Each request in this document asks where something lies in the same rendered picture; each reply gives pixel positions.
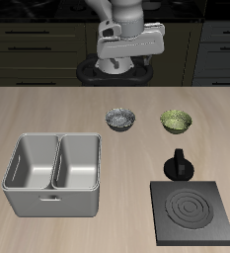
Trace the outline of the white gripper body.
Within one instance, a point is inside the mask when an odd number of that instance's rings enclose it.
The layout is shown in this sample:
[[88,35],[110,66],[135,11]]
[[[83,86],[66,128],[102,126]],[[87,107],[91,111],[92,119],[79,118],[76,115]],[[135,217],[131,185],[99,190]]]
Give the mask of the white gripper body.
[[160,23],[144,25],[137,37],[123,39],[121,36],[99,35],[97,53],[100,59],[160,54],[164,51],[165,27]]

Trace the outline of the round black stove knob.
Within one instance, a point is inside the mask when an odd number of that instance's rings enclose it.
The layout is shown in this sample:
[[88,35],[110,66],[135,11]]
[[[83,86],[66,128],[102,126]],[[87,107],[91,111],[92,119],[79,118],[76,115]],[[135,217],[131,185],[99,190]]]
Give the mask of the round black stove knob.
[[174,156],[164,164],[164,173],[172,181],[188,181],[193,177],[193,165],[185,158],[181,148],[176,148]]

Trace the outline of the dark grey stove plate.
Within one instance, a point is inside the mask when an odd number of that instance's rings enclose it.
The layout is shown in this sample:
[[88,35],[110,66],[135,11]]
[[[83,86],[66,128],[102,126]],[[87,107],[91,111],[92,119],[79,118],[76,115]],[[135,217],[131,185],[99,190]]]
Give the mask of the dark grey stove plate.
[[158,246],[230,246],[230,223],[214,181],[151,181]]

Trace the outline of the grey speckled bowl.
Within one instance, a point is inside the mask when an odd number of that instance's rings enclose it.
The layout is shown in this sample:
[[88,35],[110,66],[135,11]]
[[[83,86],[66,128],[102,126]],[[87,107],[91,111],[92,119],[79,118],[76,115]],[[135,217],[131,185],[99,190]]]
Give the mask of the grey speckled bowl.
[[105,121],[112,130],[127,131],[135,122],[135,114],[129,109],[111,109],[106,113]]

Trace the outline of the green bowl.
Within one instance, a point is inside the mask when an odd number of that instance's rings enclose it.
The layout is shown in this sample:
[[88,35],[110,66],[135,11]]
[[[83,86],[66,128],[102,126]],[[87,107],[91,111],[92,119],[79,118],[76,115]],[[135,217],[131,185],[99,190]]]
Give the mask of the green bowl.
[[191,126],[192,117],[184,111],[169,110],[161,115],[160,121],[169,133],[180,134]]

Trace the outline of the grey kitchen cupboard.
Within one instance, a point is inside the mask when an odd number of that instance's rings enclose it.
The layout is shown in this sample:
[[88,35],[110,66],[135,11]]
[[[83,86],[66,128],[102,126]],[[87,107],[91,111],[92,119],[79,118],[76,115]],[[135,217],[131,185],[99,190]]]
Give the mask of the grey kitchen cupboard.
[[192,85],[230,87],[230,21],[203,24]]

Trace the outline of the dark kitchen cupboard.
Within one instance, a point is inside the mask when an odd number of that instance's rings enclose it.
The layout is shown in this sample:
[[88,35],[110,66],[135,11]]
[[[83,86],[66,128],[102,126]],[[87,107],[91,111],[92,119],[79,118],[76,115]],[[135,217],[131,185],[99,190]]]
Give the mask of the dark kitchen cupboard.
[[[190,86],[200,23],[167,23],[150,86]],[[0,86],[79,86],[76,68],[97,51],[96,23],[0,23]]]

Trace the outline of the black kitchen countertop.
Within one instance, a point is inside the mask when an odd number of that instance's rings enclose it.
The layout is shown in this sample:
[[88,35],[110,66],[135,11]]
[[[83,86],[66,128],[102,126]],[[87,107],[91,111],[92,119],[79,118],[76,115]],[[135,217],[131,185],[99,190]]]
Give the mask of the black kitchen countertop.
[[[162,0],[145,10],[146,23],[230,21],[230,0]],[[0,23],[99,23],[85,0],[0,0]]]

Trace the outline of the white two-bin basket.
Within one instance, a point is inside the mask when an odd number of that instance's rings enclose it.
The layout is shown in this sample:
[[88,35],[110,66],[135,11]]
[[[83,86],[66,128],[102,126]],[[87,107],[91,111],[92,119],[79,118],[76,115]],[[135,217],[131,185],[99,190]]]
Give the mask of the white two-bin basket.
[[19,217],[93,217],[99,209],[97,133],[23,133],[2,180]]

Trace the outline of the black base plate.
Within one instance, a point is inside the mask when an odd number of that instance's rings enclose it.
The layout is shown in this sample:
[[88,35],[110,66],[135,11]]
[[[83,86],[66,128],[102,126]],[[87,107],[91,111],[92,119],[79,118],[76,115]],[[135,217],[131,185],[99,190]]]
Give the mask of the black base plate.
[[121,74],[108,74],[95,66],[98,56],[95,53],[87,55],[76,70],[77,78],[87,87],[133,87],[146,86],[153,77],[151,65],[145,65],[142,56],[131,58],[134,66]]

